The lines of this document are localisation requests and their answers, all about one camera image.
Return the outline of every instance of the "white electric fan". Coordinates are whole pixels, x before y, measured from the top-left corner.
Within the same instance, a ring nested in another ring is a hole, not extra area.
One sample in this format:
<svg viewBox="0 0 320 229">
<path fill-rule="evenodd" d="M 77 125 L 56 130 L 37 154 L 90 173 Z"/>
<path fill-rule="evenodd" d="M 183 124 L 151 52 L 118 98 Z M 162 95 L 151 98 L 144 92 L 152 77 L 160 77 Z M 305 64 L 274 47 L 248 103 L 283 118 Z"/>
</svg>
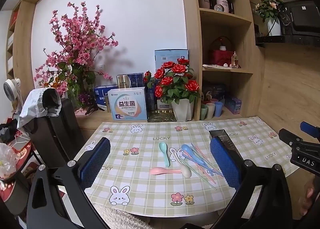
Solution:
<svg viewBox="0 0 320 229">
<path fill-rule="evenodd" d="M 18 98 L 18 106 L 16 113 L 21 113 L 23 107 L 23 99 L 21 96 L 20 85 L 21 81 L 19 78 L 7 79 L 3 84 L 4 93 L 11 102 Z"/>
</svg>

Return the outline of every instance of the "blue cup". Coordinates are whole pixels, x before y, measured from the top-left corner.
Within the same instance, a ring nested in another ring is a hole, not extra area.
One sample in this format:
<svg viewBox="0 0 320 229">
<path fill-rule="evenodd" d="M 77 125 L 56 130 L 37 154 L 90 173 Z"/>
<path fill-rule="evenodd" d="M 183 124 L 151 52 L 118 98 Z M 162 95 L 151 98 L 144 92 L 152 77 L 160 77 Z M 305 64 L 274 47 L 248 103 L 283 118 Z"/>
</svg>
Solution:
<svg viewBox="0 0 320 229">
<path fill-rule="evenodd" d="M 219 117 L 219 116 L 221 116 L 223 103 L 222 102 L 214 102 L 214 104 L 216 105 L 216 108 L 214 110 L 214 117 Z"/>
</svg>

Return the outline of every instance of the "perfume bottle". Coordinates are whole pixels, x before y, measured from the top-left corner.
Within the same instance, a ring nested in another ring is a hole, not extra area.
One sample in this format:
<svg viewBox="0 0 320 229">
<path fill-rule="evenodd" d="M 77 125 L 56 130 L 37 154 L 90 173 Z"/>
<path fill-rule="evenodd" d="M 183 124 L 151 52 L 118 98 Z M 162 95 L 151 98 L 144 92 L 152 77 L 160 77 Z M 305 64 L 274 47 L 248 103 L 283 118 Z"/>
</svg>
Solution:
<svg viewBox="0 0 320 229">
<path fill-rule="evenodd" d="M 238 57 L 236 52 L 231 57 L 231 67 L 238 68 Z"/>
</svg>

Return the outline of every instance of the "cup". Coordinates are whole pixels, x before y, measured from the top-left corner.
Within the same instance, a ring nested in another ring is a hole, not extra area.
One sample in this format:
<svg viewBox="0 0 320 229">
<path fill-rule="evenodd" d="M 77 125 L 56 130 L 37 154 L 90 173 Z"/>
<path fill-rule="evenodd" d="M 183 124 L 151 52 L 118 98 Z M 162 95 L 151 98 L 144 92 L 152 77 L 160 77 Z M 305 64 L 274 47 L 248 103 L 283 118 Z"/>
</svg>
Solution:
<svg viewBox="0 0 320 229">
<path fill-rule="evenodd" d="M 216 109 L 214 111 L 214 117 L 219 117 L 219 116 L 221 116 L 223 103 L 222 102 L 214 102 L 214 104 L 216 105 Z"/>
<path fill-rule="evenodd" d="M 208 112 L 208 106 L 201 104 L 201 109 L 200 109 L 200 120 L 203 121 L 205 119 L 205 115 Z"/>
<path fill-rule="evenodd" d="M 205 104 L 208 107 L 207 119 L 212 119 L 216 105 L 214 103 Z"/>
</svg>

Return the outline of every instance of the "white plastic bag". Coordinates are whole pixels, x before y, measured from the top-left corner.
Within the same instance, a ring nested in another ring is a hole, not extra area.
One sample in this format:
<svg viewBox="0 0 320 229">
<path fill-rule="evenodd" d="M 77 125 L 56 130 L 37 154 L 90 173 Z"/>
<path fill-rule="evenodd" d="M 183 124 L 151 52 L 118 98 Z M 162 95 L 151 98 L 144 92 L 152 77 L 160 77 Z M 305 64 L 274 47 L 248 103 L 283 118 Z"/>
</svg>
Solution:
<svg viewBox="0 0 320 229">
<path fill-rule="evenodd" d="M 4 143 L 0 143 L 0 176 L 5 178 L 16 172 L 18 156 L 12 148 Z"/>
</svg>

